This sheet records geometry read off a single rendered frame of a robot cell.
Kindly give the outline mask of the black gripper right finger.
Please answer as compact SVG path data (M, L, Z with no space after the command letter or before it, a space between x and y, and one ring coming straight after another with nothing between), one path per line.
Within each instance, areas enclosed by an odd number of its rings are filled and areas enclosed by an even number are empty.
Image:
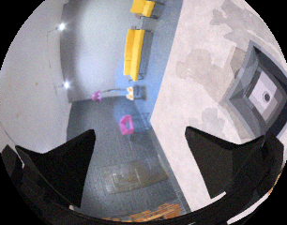
M211 199L225 192L223 189L237 176L253 151L264 143L264 135L260 135L237 145L191 125L185 127L185 138Z

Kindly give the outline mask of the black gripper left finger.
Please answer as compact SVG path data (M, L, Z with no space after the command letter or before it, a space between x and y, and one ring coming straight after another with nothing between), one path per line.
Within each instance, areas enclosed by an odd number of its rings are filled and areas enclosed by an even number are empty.
M24 165L39 173L69 205L81 207L84 180L94 151L95 130L87 130L47 153L34 153L15 145Z

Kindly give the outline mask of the light grey plate with hole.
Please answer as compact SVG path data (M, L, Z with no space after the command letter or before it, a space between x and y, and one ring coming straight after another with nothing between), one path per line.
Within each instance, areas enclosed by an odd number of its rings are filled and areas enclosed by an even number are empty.
M264 94L268 94L268 101L264 100ZM283 96L279 92L279 88L271 82L271 79L264 72L261 72L255 89L249 95L249 100L251 100L255 108L259 109L259 113L266 123L274 116L276 109L282 102L282 98Z

